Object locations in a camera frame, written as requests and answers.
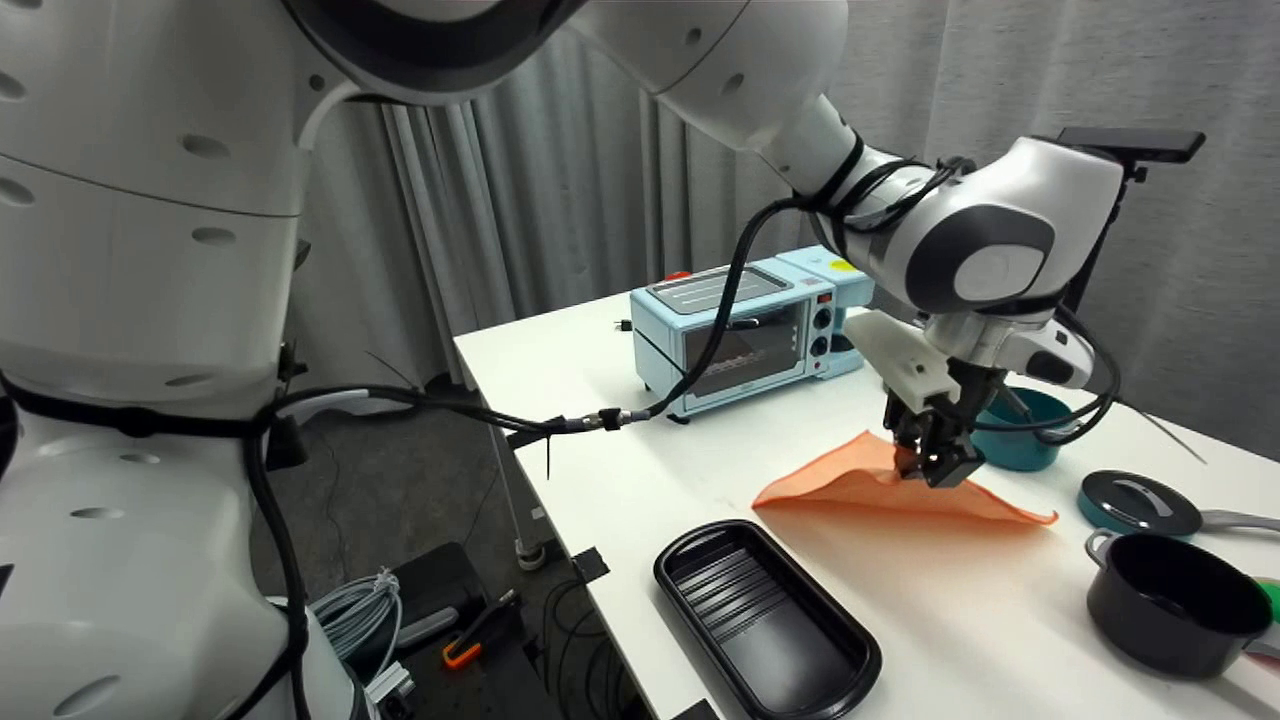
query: white table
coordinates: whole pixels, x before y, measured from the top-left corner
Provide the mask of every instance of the white table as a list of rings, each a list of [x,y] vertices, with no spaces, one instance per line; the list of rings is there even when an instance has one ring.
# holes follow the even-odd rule
[[[614,324],[623,294],[459,334],[470,380],[490,408],[558,416],[642,408],[632,334]],[[1024,509],[1055,509],[1043,533],[985,533],[954,519],[753,510],[753,495],[805,460],[879,430],[883,390],[863,367],[798,382],[693,422],[653,419],[623,430],[522,447],[544,510],[567,553],[601,546],[607,576],[593,594],[660,717],[713,699],[654,608],[653,559],[681,533],[759,519],[883,647],[883,675],[855,717],[1280,717],[1280,673],[1234,660],[1211,685],[1149,675],[1115,660],[1089,611],[1095,576],[1081,553],[1089,525],[1076,484],[1090,467],[1158,477],[1195,502],[1280,515],[1280,462],[1176,428],[1209,462],[1127,408],[1061,450],[1048,470],[980,467],[977,480]],[[1251,576],[1280,576],[1280,542],[1200,534]]]

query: white robot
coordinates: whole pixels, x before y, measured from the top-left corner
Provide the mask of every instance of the white robot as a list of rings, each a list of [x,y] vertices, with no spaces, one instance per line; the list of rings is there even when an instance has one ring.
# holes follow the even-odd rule
[[[1052,302],[1123,166],[1017,140],[941,174],[868,148],[822,95],[849,0],[0,0],[0,717],[369,710],[247,569],[307,148],[338,99],[470,95],[563,19],[928,313],[852,328],[908,470],[977,462],[1009,367],[1090,374]]]

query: electronic device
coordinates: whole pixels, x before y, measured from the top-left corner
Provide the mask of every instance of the electronic device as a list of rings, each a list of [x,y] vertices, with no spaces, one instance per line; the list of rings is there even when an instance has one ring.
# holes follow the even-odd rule
[[[634,373],[669,395],[701,361],[727,266],[632,292]],[[727,331],[713,367],[669,403],[693,419],[789,382],[863,367],[843,334],[843,313],[870,302],[874,284],[828,247],[792,247],[744,266]]]

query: gray curtain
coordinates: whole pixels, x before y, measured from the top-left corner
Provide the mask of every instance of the gray curtain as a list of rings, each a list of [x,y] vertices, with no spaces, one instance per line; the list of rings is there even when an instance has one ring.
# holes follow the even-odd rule
[[[349,102],[328,118],[311,152],[298,240],[307,250],[293,284],[288,344],[311,365],[305,382],[399,382],[447,367],[370,102]]]
[[[1277,0],[852,0],[828,93],[870,144],[925,159],[991,159],[1063,125],[1204,126],[1193,166],[1132,189],[1083,315],[1136,403],[1280,455],[1277,35]],[[722,262],[747,210],[785,194],[573,33],[470,102],[382,108],[380,140],[437,346]],[[759,250],[805,240],[780,221]]]

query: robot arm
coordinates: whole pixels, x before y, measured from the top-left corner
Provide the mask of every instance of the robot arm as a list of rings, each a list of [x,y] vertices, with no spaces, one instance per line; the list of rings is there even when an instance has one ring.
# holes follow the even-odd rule
[[[879,313],[849,334],[888,382],[898,470],[958,484],[977,412],[1003,373],[1089,382],[1090,346],[1055,320],[1123,189],[1123,166],[1017,140],[958,174],[863,144],[819,93],[849,39],[849,0],[634,2],[575,14],[607,57],[708,136],[756,152],[828,216],[839,243],[925,328]]]

